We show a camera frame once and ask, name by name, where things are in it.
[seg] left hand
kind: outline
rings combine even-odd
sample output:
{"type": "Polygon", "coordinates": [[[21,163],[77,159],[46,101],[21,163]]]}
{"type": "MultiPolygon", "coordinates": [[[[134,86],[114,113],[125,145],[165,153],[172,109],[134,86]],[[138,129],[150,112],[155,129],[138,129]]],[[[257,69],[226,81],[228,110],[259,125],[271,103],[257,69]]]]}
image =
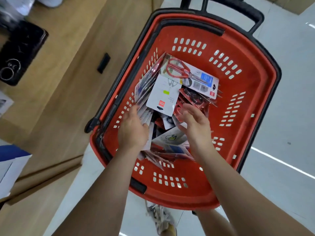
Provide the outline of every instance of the left hand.
{"type": "Polygon", "coordinates": [[[141,125],[140,118],[137,115],[137,106],[131,107],[126,111],[124,119],[118,130],[118,143],[120,148],[141,151],[148,141],[149,127],[146,123],[141,125]]]}

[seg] right hand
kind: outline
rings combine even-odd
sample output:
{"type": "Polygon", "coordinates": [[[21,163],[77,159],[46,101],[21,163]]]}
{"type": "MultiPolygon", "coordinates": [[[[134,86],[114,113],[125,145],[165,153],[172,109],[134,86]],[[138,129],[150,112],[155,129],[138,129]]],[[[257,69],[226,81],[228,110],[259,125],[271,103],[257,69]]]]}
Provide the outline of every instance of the right hand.
{"type": "Polygon", "coordinates": [[[187,129],[182,125],[178,125],[178,128],[187,135],[191,154],[201,163],[216,151],[211,139],[209,120],[197,107],[187,103],[183,104],[182,119],[187,123],[187,129]]]}

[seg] forearm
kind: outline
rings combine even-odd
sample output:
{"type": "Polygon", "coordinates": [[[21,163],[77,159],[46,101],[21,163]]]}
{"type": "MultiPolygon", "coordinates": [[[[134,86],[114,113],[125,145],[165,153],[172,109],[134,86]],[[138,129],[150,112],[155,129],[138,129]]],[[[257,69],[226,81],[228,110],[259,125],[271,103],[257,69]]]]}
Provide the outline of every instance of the forearm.
{"type": "Polygon", "coordinates": [[[313,235],[255,190],[217,151],[203,159],[206,177],[238,235],[313,235]]]}
{"type": "Polygon", "coordinates": [[[119,149],[54,236],[118,235],[138,153],[138,149],[119,149]]]}

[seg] hand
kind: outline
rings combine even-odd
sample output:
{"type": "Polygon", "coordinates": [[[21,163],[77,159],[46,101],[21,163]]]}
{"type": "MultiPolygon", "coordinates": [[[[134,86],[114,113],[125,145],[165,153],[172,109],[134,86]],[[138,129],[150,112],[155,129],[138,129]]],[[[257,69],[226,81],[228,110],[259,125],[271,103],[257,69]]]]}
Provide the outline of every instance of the hand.
{"type": "Polygon", "coordinates": [[[212,152],[215,148],[211,139],[211,129],[208,118],[195,106],[184,103],[182,119],[187,123],[187,129],[182,125],[178,128],[187,135],[191,154],[198,163],[212,152]]]}
{"type": "Polygon", "coordinates": [[[118,130],[118,143],[120,148],[141,151],[148,141],[149,127],[146,123],[141,125],[140,118],[137,115],[137,106],[131,107],[130,111],[126,111],[124,119],[118,130]]]}

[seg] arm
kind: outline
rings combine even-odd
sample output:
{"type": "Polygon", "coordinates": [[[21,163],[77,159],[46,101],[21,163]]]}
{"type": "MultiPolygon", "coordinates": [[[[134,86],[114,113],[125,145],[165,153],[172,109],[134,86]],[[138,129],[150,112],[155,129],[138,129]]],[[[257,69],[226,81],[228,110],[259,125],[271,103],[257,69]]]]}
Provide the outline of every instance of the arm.
{"type": "Polygon", "coordinates": [[[119,234],[132,170],[147,139],[148,126],[141,125],[134,106],[129,113],[124,114],[118,131],[119,149],[115,157],[59,226],[54,236],[119,234]]]}
{"type": "Polygon", "coordinates": [[[255,190],[219,155],[212,144],[209,120],[201,111],[189,104],[184,109],[187,129],[181,130],[238,235],[313,235],[255,190]]]}

